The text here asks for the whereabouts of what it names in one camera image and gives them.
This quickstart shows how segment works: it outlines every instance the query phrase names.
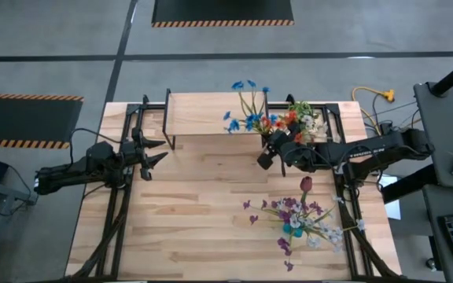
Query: yellow cable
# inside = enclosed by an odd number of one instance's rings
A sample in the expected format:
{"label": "yellow cable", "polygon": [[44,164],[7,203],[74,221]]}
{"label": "yellow cable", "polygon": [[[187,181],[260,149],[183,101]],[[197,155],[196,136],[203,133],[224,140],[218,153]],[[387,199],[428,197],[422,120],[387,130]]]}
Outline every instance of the yellow cable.
{"label": "yellow cable", "polygon": [[[353,101],[357,101],[355,99],[355,92],[357,90],[368,90],[374,94],[380,94],[383,98],[385,98],[387,101],[389,102],[393,102],[394,101],[394,90],[390,90],[390,91],[378,91],[378,90],[374,90],[374,89],[371,89],[369,87],[365,87],[365,86],[358,86],[358,87],[355,87],[353,90],[352,90],[352,100]],[[368,119],[370,119],[371,123],[372,123],[372,126],[375,128],[375,131],[377,132],[378,135],[381,135],[381,131],[380,129],[378,128],[378,125],[377,123],[375,123],[374,119],[372,118],[372,115],[370,115],[370,113],[368,113],[365,109],[361,108],[361,112],[363,112],[366,117]]]}

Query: gray floor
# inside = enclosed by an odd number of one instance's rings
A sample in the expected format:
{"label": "gray floor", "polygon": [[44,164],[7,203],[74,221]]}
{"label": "gray floor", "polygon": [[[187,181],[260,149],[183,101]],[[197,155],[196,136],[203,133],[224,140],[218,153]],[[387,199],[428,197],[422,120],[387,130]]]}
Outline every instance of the gray floor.
{"label": "gray floor", "polygon": [[[0,56],[115,54],[129,2],[0,0]],[[155,29],[149,26],[153,1],[139,0],[126,53],[453,51],[453,0],[292,4],[294,27]],[[97,130],[112,67],[112,62],[0,63],[0,93],[84,96],[78,127]],[[143,94],[162,101],[166,88],[228,91],[233,81],[253,79],[272,89],[272,100],[291,93],[302,100],[343,101],[350,99],[355,86],[394,89],[394,103],[377,100],[380,112],[414,101],[415,83],[438,80],[452,69],[453,57],[124,62],[114,101],[140,101]],[[372,98],[358,93],[369,112]],[[398,125],[415,109],[411,105],[380,119]],[[74,143],[77,158],[94,137],[79,134]],[[31,184],[34,170],[65,163],[68,154],[0,149],[0,160],[15,166]],[[428,162],[401,162],[388,173],[408,175]],[[18,182],[15,186],[23,189]],[[64,188],[40,197],[35,207],[9,219],[0,246],[0,281],[37,281],[64,274],[82,191]],[[443,280],[441,273],[424,267],[431,254],[427,237],[407,235],[398,224],[392,227],[403,273]]]}

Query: orange flower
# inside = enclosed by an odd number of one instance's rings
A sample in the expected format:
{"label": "orange flower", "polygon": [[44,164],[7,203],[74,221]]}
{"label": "orange flower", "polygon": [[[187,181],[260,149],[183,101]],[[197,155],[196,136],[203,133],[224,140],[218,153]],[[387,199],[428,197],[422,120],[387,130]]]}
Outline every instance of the orange flower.
{"label": "orange flower", "polygon": [[296,111],[292,110],[286,113],[284,117],[284,122],[286,123],[286,125],[290,125],[294,121],[296,121]]}
{"label": "orange flower", "polygon": [[302,133],[298,133],[295,136],[295,142],[296,143],[301,143],[304,140],[304,137],[302,136]]}
{"label": "orange flower", "polygon": [[264,127],[272,126],[271,121],[267,119],[267,117],[265,116],[261,117],[261,123],[263,124]]}
{"label": "orange flower", "polygon": [[282,121],[277,121],[277,122],[275,122],[275,126],[276,126],[278,129],[284,129],[285,124],[284,124]]}

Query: wooden table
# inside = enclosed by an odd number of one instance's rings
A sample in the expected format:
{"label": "wooden table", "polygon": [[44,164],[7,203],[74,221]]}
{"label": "wooden table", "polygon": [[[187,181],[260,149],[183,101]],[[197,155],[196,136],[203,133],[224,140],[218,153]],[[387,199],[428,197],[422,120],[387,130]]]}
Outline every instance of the wooden table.
{"label": "wooden table", "polygon": [[[338,103],[347,142],[366,138],[357,102]],[[108,103],[101,122],[101,133],[120,138],[127,103]],[[218,113],[219,123],[223,113]],[[143,132],[149,139],[164,140],[163,111],[147,111]],[[153,155],[168,151],[145,182],[135,175],[129,216],[120,261],[120,280],[322,280],[349,279],[346,252],[333,253],[323,243],[315,250],[304,239],[293,242],[291,262],[276,240],[282,236],[279,222],[255,210],[244,210],[242,203],[300,197],[300,180],[308,175],[280,164],[264,171],[256,163],[260,137],[255,134],[180,136],[172,152],[168,145],[149,150]],[[324,208],[333,206],[335,195],[331,171],[310,174],[314,187],[308,200]],[[99,184],[90,184],[87,191]],[[77,271],[101,239],[109,190],[89,195],[81,207],[66,274]],[[389,228],[381,194],[375,186],[361,188],[359,197],[366,235],[377,253],[396,272],[400,265]],[[331,221],[338,225],[338,212]],[[260,220],[251,226],[250,215]],[[109,272],[112,249],[108,253]],[[359,245],[355,256],[360,273],[363,265]]]}

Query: flower bouquet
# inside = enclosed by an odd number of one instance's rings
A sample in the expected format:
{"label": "flower bouquet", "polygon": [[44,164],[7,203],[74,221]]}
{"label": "flower bouquet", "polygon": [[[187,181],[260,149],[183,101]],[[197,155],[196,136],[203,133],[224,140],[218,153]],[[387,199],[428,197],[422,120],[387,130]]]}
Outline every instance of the flower bouquet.
{"label": "flower bouquet", "polygon": [[[333,245],[334,252],[341,252],[344,231],[356,228],[364,230],[364,221],[362,219],[356,220],[356,226],[343,230],[338,226],[332,227],[327,224],[325,220],[333,218],[331,211],[337,206],[337,203],[343,204],[344,201],[340,197],[333,197],[336,204],[330,210],[322,209],[315,201],[307,201],[307,195],[312,189],[311,177],[302,178],[300,189],[302,190],[302,196],[299,200],[286,197],[279,201],[271,201],[270,207],[267,201],[263,200],[261,208],[253,207],[250,200],[243,203],[244,209],[253,208],[268,213],[278,218],[277,220],[271,221],[282,223],[282,231],[286,233],[286,236],[279,238],[277,244],[284,251],[285,255],[288,256],[288,260],[284,262],[288,271],[293,269],[293,264],[291,263],[291,255],[293,253],[291,244],[294,237],[302,237],[305,234],[307,236],[307,245],[311,248],[318,248],[323,239]],[[258,218],[258,215],[249,216],[251,225]]]}
{"label": "flower bouquet", "polygon": [[[225,127],[229,133],[244,128],[246,131],[252,131],[266,137],[272,134],[275,130],[285,130],[287,127],[297,125],[299,128],[298,133],[295,135],[295,142],[307,144],[314,142],[315,138],[326,137],[327,125],[319,118],[319,114],[314,112],[314,109],[305,101],[298,101],[289,105],[288,112],[285,115],[271,114],[269,116],[263,115],[264,103],[257,107],[255,104],[256,98],[256,84],[247,80],[251,87],[251,101],[248,103],[243,97],[241,92],[244,90],[244,83],[242,81],[234,83],[232,89],[236,90],[241,100],[241,109],[244,113],[244,118],[230,117],[230,111],[226,112],[223,120],[230,120],[229,127]],[[267,95],[270,91],[268,87],[264,87],[262,91]]]}

